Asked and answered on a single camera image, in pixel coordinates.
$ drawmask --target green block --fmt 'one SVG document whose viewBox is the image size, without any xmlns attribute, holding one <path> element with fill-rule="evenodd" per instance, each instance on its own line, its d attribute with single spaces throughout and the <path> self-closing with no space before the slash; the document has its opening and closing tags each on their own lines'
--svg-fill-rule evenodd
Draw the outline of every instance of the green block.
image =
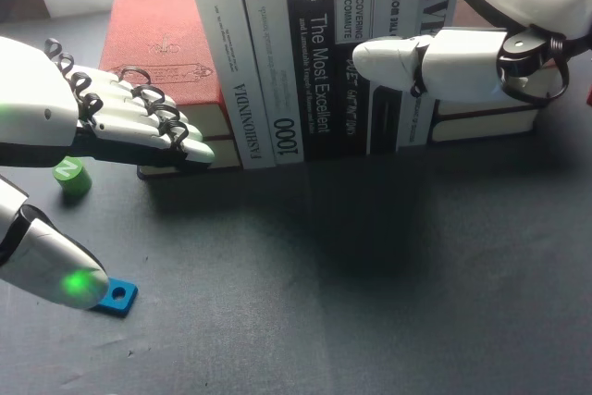
<svg viewBox="0 0 592 395">
<path fill-rule="evenodd" d="M 82 196 L 93 185 L 84 165 L 75 157 L 66 157 L 54 167 L 54 178 L 64 193 L 70 196 Z"/>
</svg>

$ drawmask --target white robotic hand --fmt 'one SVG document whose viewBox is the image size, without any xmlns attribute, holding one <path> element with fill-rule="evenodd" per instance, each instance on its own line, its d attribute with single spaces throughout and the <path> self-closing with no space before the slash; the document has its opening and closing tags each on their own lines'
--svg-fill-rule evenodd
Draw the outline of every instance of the white robotic hand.
<svg viewBox="0 0 592 395">
<path fill-rule="evenodd" d="M 190 171 L 213 162 L 200 131 L 147 73 L 127 68 L 120 79 L 75 66 L 61 49 L 49 40 L 44 54 L 0 37 L 0 165 L 54 167 L 66 155 Z M 125 82 L 126 71 L 147 84 Z M 94 307 L 109 288 L 103 266 L 27 198 L 0 177 L 0 279 L 51 302 Z"/>
<path fill-rule="evenodd" d="M 46 54 L 0 38 L 0 165 L 53 167 L 66 155 L 180 170 L 214 161 L 200 131 L 149 79 L 134 87 L 77 67 L 56 41 Z"/>
<path fill-rule="evenodd" d="M 498 28 L 368 41 L 353 54 L 360 74 L 415 97 L 429 93 L 449 102 L 511 97 L 546 105 L 565 93 L 567 62 L 592 48 L 592 0 L 466 1 Z M 561 88 L 547 97 L 527 94 L 528 77 L 550 61 L 561 73 Z"/>
</svg>

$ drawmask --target dark tabletop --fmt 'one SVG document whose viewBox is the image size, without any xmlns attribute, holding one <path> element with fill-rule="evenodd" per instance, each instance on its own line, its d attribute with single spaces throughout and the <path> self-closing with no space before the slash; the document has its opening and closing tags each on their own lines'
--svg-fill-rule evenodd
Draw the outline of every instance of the dark tabletop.
<svg viewBox="0 0 592 395">
<path fill-rule="evenodd" d="M 108 15 L 10 25 L 98 65 Z M 0 283 L 0 393 L 589 394 L 592 80 L 535 136 L 259 172 L 0 168 L 109 274 L 127 319 Z"/>
</svg>

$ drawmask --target blue rectangular object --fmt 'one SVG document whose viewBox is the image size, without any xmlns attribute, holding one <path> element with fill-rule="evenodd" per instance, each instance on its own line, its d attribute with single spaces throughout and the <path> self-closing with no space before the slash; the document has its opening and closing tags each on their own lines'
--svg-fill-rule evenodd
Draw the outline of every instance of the blue rectangular object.
<svg viewBox="0 0 592 395">
<path fill-rule="evenodd" d="M 133 305 L 138 288 L 131 282 L 109 278 L 109 292 L 93 310 L 109 315 L 126 316 Z"/>
</svg>

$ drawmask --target round hole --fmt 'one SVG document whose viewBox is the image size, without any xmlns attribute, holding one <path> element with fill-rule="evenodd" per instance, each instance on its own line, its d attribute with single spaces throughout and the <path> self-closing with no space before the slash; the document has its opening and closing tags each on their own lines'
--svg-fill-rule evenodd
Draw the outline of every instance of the round hole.
<svg viewBox="0 0 592 395">
<path fill-rule="evenodd" d="M 117 287 L 116 289 L 113 289 L 113 291 L 111 292 L 111 296 L 116 301 L 122 300 L 126 296 L 126 290 L 122 287 Z"/>
</svg>

